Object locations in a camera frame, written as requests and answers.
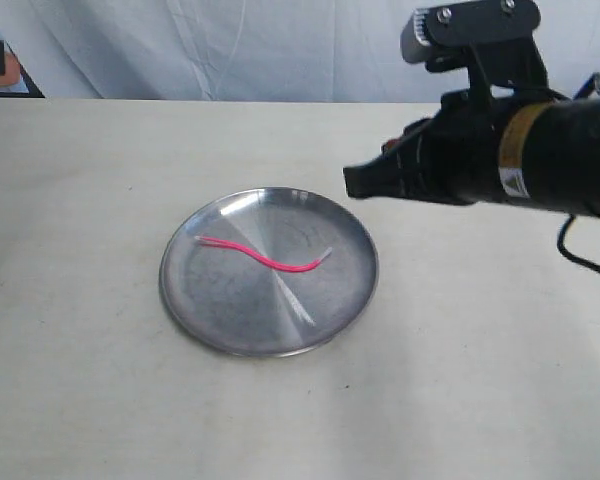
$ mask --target orange label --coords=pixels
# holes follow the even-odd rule
[[[498,165],[500,168],[522,169],[522,154],[531,127],[552,103],[528,105],[522,108],[507,125],[500,141]]]

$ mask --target white backdrop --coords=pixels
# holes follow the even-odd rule
[[[600,70],[600,0],[537,0],[553,86]],[[400,56],[436,0],[0,0],[0,30],[48,96],[437,101],[463,75]]]

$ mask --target table surface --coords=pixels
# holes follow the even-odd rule
[[[346,197],[435,108],[0,100],[0,479],[600,479],[600,277],[563,216]],[[165,314],[161,255],[268,185],[358,216],[376,295],[313,352],[215,353]],[[600,261],[600,221],[569,242]]]

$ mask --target pink string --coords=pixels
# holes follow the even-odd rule
[[[304,273],[304,272],[310,272],[311,270],[315,270],[316,268],[318,268],[320,266],[320,264],[322,262],[324,262],[324,260],[331,255],[331,252],[333,251],[333,249],[331,247],[329,247],[327,249],[326,252],[324,252],[320,258],[314,260],[311,263],[308,263],[306,265],[287,265],[284,263],[280,263],[280,262],[276,262],[275,260],[271,260],[263,255],[260,255],[258,252],[256,252],[255,250],[249,248],[249,247],[245,247],[244,245],[241,245],[239,243],[235,243],[235,242],[231,242],[229,240],[221,240],[219,238],[213,238],[213,237],[195,237],[196,240],[198,242],[200,242],[200,244],[202,246],[205,247],[214,247],[214,248],[225,248],[228,250],[237,250],[238,252],[242,252],[245,255],[249,255],[251,258],[257,260],[258,262],[262,263],[263,265],[273,269],[273,270],[278,270],[279,272],[286,272],[286,273]]]

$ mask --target metal plate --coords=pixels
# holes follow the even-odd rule
[[[281,273],[195,236],[231,240],[307,273]],[[341,206],[314,193],[262,188],[217,200],[191,216],[160,268],[164,303],[191,335],[225,352],[286,356],[315,348],[364,310],[376,285],[371,237]]]

